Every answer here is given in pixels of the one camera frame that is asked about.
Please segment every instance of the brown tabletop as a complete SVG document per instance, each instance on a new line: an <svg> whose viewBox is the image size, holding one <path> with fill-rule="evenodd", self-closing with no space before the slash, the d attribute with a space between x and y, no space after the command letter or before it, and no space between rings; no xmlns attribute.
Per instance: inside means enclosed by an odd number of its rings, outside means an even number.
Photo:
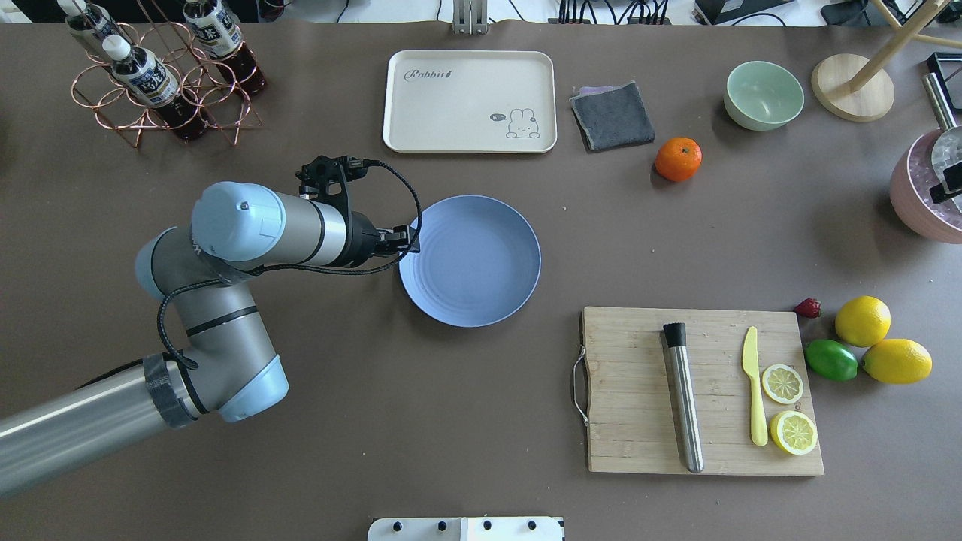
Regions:
<svg viewBox="0 0 962 541"><path fill-rule="evenodd" d="M271 84L255 101L264 128L237 148L216 134L183 146L154 133L135 151L70 101L84 60L65 28L0 26L0 417L161 350L156 302L134 278L140 247L185 224L216 181L295 193L293 172L318 154L383 159L425 204L481 193L514 206L541 243L538 288L511 318L464 329L420 312L396 271L265 275L251 287L291 383L283 401L232 425L209 415L13 497L0 504L0 538L346 540L366 538L378 517L484 514L563 516L579 540L957 538L962 251L913 233L888 199L901 153L937 127L920 83L935 47L898 53L886 68L895 106L856 124L819 105L809 76L835 53L871 56L885 29L245 31ZM420 48L545 52L555 147L390 151L388 58ZM726 116L725 77L747 60L801 81L805 107L787 127L752 133ZM656 143L588 152L571 88L631 80ZM673 136L705 156L681 185L651 170ZM353 190L377 224L413 216L383 171ZM824 477L588 472L570 400L584 306L790 310L816 296L828 316L803 326L813 338L858 295L884 299L890 336L924 344L935 368L906 387L813 374Z"/></svg>

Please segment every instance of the bunny drawing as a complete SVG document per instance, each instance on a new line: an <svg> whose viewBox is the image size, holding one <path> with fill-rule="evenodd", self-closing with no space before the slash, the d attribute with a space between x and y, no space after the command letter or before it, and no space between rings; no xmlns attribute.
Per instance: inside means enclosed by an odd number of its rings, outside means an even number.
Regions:
<svg viewBox="0 0 962 541"><path fill-rule="evenodd" d="M537 139L541 136L538 133L538 121L535 120L535 112L530 109L512 109L511 122L508 123L509 139Z"/></svg>

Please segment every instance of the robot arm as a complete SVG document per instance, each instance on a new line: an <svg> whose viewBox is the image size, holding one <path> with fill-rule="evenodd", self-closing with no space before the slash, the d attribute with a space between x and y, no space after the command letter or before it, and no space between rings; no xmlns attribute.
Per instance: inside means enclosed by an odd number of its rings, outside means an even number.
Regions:
<svg viewBox="0 0 962 541"><path fill-rule="evenodd" d="M417 231L376 229L351 210L347 182L372 165L410 189L380 162L320 156L297 173L299 197L235 182L205 190L190 229L166 230L137 256L141 286L163 301L158 327L168 352L0 421L0 497L204 413L217 410L232 423L280 401L288 381L245 282L277 269L371 273L388 266L343 269L418 251ZM166 338L168 302L187 331L183 351Z"/></svg>

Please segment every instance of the green bowl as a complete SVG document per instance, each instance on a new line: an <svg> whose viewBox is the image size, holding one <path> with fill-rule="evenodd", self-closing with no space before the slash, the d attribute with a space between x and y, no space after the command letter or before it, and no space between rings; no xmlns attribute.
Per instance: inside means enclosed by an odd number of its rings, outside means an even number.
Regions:
<svg viewBox="0 0 962 541"><path fill-rule="evenodd" d="M740 64L728 74L724 108L743 128L764 132L801 113L805 94L787 69L771 62Z"/></svg>

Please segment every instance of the lemon slice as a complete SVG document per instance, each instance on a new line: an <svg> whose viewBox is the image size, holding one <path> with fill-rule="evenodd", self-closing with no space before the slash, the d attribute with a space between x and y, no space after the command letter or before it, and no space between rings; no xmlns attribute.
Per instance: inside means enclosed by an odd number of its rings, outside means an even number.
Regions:
<svg viewBox="0 0 962 541"><path fill-rule="evenodd" d="M819 442L815 423L804 413L783 411L772 418L772 440L790 454L807 454Z"/></svg>
<svg viewBox="0 0 962 541"><path fill-rule="evenodd" d="M801 398L805 386L801 376L788 365L771 365L762 374L762 389L770 399L780 404L794 404Z"/></svg>

